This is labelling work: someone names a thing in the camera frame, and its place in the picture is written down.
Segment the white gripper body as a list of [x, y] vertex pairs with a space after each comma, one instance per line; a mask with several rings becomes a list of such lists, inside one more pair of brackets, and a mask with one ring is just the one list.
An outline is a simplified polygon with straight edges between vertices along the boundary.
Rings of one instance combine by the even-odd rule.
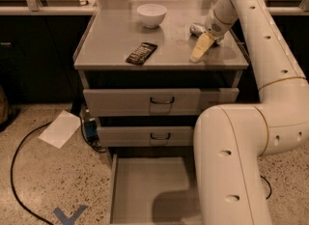
[[216, 41], [222, 40], [231, 27], [232, 23], [225, 22], [219, 18], [215, 10], [210, 10], [205, 18], [205, 28], [208, 33], [212, 34]]

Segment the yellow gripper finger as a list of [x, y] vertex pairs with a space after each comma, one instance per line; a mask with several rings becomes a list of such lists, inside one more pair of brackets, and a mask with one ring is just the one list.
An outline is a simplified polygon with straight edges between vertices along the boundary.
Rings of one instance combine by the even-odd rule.
[[199, 62], [202, 56], [208, 51], [214, 42], [215, 39], [211, 33], [202, 34], [195, 44], [195, 47], [190, 56], [190, 61], [193, 63]]

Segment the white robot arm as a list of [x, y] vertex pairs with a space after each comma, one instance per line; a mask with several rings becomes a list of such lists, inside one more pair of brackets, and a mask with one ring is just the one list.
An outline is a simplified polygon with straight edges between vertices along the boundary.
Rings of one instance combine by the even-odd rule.
[[202, 225], [272, 225], [257, 159], [309, 138], [309, 85], [265, 0], [218, 0], [207, 16], [241, 25], [259, 90], [258, 103], [205, 110], [193, 150]]

